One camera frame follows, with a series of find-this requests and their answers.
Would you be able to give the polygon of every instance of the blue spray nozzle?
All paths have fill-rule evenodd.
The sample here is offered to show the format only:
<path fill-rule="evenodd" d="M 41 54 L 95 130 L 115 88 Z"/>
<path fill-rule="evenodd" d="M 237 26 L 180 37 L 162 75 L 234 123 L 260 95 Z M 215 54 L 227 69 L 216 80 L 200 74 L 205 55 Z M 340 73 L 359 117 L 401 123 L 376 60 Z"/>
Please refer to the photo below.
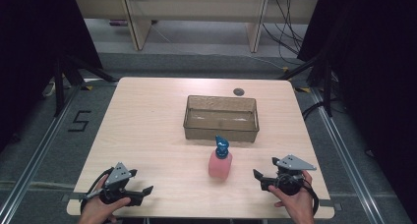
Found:
<path fill-rule="evenodd" d="M 218 158 L 226 158 L 227 154 L 229 153 L 228 147 L 229 147 L 229 141 L 226 139 L 215 136 L 215 143 L 217 144 L 217 149 L 215 150 L 215 155 Z"/>

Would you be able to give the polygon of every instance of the plastic box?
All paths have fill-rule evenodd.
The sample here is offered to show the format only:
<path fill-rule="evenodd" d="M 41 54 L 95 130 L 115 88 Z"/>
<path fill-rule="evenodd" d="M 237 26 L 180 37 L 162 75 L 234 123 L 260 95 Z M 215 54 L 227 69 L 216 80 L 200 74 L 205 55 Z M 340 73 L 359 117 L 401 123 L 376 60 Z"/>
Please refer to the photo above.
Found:
<path fill-rule="evenodd" d="M 184 119 L 186 139 L 254 142 L 260 130 L 254 98 L 189 95 Z"/>

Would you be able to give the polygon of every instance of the pink spray bottle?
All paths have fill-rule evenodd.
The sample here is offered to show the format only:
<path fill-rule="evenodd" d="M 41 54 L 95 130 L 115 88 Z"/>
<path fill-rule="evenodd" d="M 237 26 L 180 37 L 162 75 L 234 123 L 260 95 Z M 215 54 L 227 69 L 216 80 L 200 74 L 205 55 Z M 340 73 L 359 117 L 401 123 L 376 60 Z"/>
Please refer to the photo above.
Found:
<path fill-rule="evenodd" d="M 229 176 L 230 166 L 232 164 L 233 156 L 229 152 L 229 141 L 215 136 L 217 148 L 211 153 L 208 163 L 208 174 L 211 177 L 226 180 Z"/>

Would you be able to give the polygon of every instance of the human hand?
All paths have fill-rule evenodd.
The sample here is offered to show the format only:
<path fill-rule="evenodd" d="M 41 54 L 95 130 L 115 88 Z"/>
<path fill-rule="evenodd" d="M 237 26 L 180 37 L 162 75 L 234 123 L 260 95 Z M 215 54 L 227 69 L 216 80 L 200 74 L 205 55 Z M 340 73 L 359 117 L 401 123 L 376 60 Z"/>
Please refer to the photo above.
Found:
<path fill-rule="evenodd" d="M 311 185 L 313 178 L 307 171 L 302 171 L 305 180 Z M 297 224 L 314 223 L 313 218 L 313 198 L 306 189 L 301 188 L 300 192 L 294 196 L 286 195 L 282 190 L 275 186 L 269 186 L 269 191 L 277 196 L 280 201 L 274 204 L 275 207 L 284 206 L 292 220 Z"/>
<path fill-rule="evenodd" d="M 108 175 L 101 178 L 101 180 L 97 183 L 97 186 L 95 186 L 95 191 L 99 190 L 103 186 L 107 177 Z M 117 220 L 113 215 L 113 212 L 123 206 L 126 206 L 130 201 L 129 197 L 124 197 L 113 203 L 105 204 L 101 201 L 99 196 L 95 196 L 90 199 L 84 207 L 79 224 L 101 224 L 106 219 L 110 220 L 112 223 L 116 223 Z"/>

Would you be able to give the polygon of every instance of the wooden table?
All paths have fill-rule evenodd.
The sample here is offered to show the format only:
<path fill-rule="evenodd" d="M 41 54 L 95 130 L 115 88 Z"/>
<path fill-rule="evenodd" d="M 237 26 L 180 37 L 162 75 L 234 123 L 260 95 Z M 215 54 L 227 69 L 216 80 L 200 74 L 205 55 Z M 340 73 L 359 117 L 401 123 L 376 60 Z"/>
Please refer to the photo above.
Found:
<path fill-rule="evenodd" d="M 188 95 L 256 98 L 260 131 L 256 141 L 230 142 L 233 162 L 225 182 L 208 174 L 214 140 L 186 140 L 184 116 Z M 261 191 L 253 169 L 275 177 L 271 158 L 288 154 L 317 166 L 311 171 L 320 199 L 329 199 L 292 86 L 287 81 L 124 78 L 114 92 L 92 145 L 75 193 L 85 193 L 104 170 L 117 162 L 138 169 L 126 189 L 154 186 L 141 206 L 124 207 L 116 215 L 137 217 L 289 218 L 275 208 L 277 198 Z M 71 200 L 67 211 L 80 214 Z M 319 207 L 316 218 L 332 218 L 333 207 Z"/>

